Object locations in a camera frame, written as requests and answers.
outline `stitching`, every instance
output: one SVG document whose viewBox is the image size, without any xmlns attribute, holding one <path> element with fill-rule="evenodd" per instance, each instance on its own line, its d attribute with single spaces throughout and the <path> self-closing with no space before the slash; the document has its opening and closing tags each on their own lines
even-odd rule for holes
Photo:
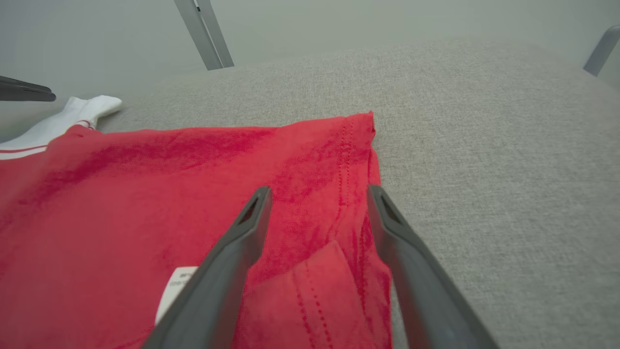
<svg viewBox="0 0 620 349">
<path fill-rule="evenodd" d="M 314 302 L 316 304 L 316 308 L 319 311 L 319 315 L 321 316 L 321 322 L 323 323 L 323 330 L 325 331 L 325 337 L 327 338 L 327 343 L 329 344 L 330 349 L 334 349 L 334 345 L 332 344 L 332 337 L 329 335 L 329 330 L 327 329 L 327 322 L 325 322 L 325 317 L 323 315 L 323 310 L 321 310 L 321 303 L 319 302 L 316 292 L 314 291 L 314 285 L 312 285 L 312 279 L 310 278 L 310 270 L 308 269 L 308 261 L 306 261 L 306 277 L 308 278 L 308 283 L 310 284 L 310 290 L 314 294 Z"/>
<path fill-rule="evenodd" d="M 340 152 L 338 154 L 338 182 L 339 182 L 339 186 L 338 186 L 338 213 L 336 213 L 336 218 L 334 219 L 334 221 L 332 222 L 332 225 L 329 227 L 329 229 L 327 229 L 327 233 L 325 235 L 325 245 L 327 245 L 327 243 L 329 242 L 329 237 L 330 235 L 332 235 L 332 231 L 334 229 L 334 227 L 337 225 L 337 222 L 340 219 L 340 215 L 342 214 L 342 206 L 343 206 L 343 199 L 342 199 L 342 165 L 343 165 L 343 153 L 344 153 L 344 144 L 345 144 L 345 126 L 347 124 L 347 118 L 344 118 L 344 122 L 342 123 L 342 133 L 340 134 Z"/>
<path fill-rule="evenodd" d="M 306 312 L 306 307 L 304 307 L 304 302 L 301 300 L 301 290 L 299 289 L 299 282 L 297 281 L 295 272 L 293 272 L 293 284 L 295 285 L 295 289 L 297 290 L 297 302 L 299 305 L 299 311 L 301 311 L 301 318 L 304 320 L 304 327 L 306 328 L 306 333 L 308 333 L 308 341 L 310 342 L 310 347 L 314 349 L 315 346 L 312 342 L 312 332 L 310 331 L 310 325 L 308 324 L 308 313 Z"/>
<path fill-rule="evenodd" d="M 360 303 L 361 303 L 361 311 L 364 313 L 366 317 L 366 292 L 364 290 L 364 285 L 366 283 L 366 279 L 364 278 L 364 259 L 365 259 L 365 246 L 364 246 L 364 228 L 360 229 L 360 289 L 358 290 L 360 294 Z"/>
<path fill-rule="evenodd" d="M 349 125 L 351 126 L 351 131 L 349 134 L 349 142 L 348 142 L 348 158 L 347 158 L 347 184 L 345 186 L 345 189 L 347 190 L 347 207 L 348 207 L 348 203 L 349 203 L 349 194 L 350 194 L 350 190 L 349 190 L 349 179 L 351 177 L 351 172 L 350 172 L 350 167 L 351 167 L 351 155 L 353 153 L 353 121 L 349 122 Z"/>
<path fill-rule="evenodd" d="M 120 345 L 118 345 L 118 344 L 110 345 L 109 348 L 128 348 L 128 347 L 131 347 L 132 345 L 140 343 L 140 342 L 142 342 L 142 344 L 144 344 L 146 339 L 151 335 L 150 332 L 151 331 L 149 330 L 148 333 L 142 334 L 139 337 L 134 338 L 132 340 L 124 340 L 123 343 L 120 344 Z"/>
</svg>

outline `clothing label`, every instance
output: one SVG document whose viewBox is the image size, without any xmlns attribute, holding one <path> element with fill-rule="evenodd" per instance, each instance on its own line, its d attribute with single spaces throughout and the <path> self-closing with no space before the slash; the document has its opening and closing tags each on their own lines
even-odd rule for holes
<svg viewBox="0 0 620 349">
<path fill-rule="evenodd" d="M 192 278 L 197 266 L 181 266 L 176 268 L 166 284 L 164 294 L 161 295 L 159 301 L 159 307 L 157 307 L 157 314 L 155 315 L 155 324 L 161 320 L 168 308 L 172 305 L 172 302 L 177 298 L 181 290 L 187 284 L 187 281 Z"/>
</svg>

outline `t-shirt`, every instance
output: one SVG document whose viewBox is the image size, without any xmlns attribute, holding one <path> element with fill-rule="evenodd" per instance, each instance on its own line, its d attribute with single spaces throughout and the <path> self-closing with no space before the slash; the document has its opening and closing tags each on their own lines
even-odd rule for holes
<svg viewBox="0 0 620 349">
<path fill-rule="evenodd" d="M 137 348 L 172 272 L 270 186 L 234 348 L 390 348 L 389 269 L 366 187 L 373 115 L 102 134 L 0 161 L 0 347 Z"/>
</svg>

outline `gray upholstered surface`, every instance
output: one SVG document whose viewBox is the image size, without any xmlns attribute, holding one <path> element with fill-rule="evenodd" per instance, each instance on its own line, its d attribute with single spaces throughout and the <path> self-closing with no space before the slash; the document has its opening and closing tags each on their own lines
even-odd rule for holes
<svg viewBox="0 0 620 349">
<path fill-rule="evenodd" d="M 104 132 L 373 110 L 383 186 L 501 347 L 620 347 L 620 94 L 536 47 L 296 58 L 125 101 Z"/>
</svg>

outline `gray wall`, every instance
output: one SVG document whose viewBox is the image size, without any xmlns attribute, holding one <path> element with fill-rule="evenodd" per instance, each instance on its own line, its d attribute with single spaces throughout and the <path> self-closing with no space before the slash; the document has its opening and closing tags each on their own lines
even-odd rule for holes
<svg viewBox="0 0 620 349">
<path fill-rule="evenodd" d="M 205 66 L 173 0 L 0 0 L 0 75 L 58 96 L 0 101 L 0 141 L 70 96 L 121 95 L 196 69 Z"/>
<path fill-rule="evenodd" d="M 235 65 L 445 37 L 533 43 L 583 66 L 619 0 L 211 0 Z"/>
</svg>

